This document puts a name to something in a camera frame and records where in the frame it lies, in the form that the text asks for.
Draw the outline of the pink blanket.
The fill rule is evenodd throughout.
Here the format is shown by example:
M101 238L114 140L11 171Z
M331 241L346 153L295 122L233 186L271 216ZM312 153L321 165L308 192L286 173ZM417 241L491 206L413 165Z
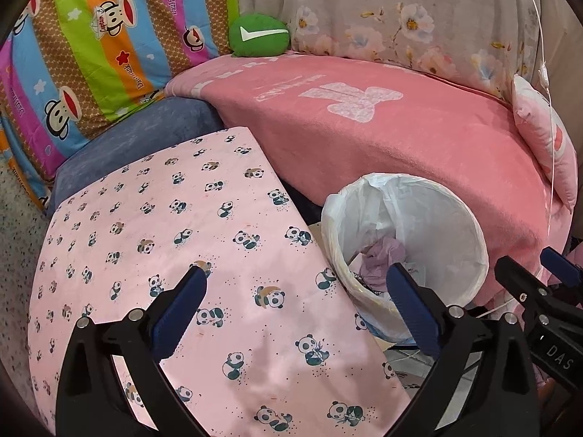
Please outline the pink blanket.
M299 53L224 55L165 93L249 128L277 174L315 204L370 173L408 174L465 202L490 259L538 272L543 248L567 244L571 212L493 97L395 65Z

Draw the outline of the grey floral sheet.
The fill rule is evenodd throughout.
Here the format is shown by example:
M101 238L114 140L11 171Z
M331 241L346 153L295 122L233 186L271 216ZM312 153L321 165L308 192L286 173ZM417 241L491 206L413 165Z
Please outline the grey floral sheet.
M239 0L272 16L291 47L392 63L510 100L512 79L536 73L540 0Z

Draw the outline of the beige curtain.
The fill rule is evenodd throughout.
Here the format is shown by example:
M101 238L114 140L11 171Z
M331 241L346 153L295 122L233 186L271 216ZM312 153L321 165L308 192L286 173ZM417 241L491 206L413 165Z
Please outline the beige curtain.
M582 168L582 24L567 0L540 0L544 54L554 109Z

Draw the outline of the colourful striped monkey pillow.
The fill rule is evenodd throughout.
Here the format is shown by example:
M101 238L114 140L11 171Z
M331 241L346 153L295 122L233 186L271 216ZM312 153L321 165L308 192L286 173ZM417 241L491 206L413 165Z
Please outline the colourful striped monkey pillow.
M1 152L39 208L57 169L228 53L238 0L30 0L1 47Z

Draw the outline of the green round pillow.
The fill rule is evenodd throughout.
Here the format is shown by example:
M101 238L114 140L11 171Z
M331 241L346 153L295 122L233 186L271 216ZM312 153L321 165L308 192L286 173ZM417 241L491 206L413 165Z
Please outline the green round pillow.
M290 46L290 31L276 18L253 13L233 22L228 40L232 52L239 57L278 56Z

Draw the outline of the purple cloth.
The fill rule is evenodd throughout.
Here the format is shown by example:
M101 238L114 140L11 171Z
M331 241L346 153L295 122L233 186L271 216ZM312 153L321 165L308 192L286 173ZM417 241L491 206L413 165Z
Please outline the purple cloth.
M372 291L386 292L386 273L393 263L406 259L404 246L393 237L385 236L363 253L359 275Z

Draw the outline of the small pink pillow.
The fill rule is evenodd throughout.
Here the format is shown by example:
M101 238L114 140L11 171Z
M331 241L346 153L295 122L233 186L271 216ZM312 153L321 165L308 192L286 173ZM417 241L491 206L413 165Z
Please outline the small pink pillow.
M577 156L556 110L525 78L512 80L513 117L559 199L572 212L578 195Z

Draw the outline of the white lined trash bin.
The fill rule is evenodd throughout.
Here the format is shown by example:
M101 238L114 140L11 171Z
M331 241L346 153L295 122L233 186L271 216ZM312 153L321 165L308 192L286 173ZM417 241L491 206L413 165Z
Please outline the white lined trash bin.
M369 174L327 197L321 214L327 259L372 334L407 343L411 334L386 292L359 275L363 253L385 236L405 248L408 273L447 305L469 304L484 284L489 259L482 229L458 195L404 174Z

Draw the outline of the pink panda print sheet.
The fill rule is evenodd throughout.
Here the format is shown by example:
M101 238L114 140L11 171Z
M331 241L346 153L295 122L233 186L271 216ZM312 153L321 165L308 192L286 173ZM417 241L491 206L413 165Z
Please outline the pink panda print sheet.
M74 324L146 308L192 266L208 290L161 366L213 436L380 436L408 395L251 132L148 155L57 207L28 342L43 423L56 418Z

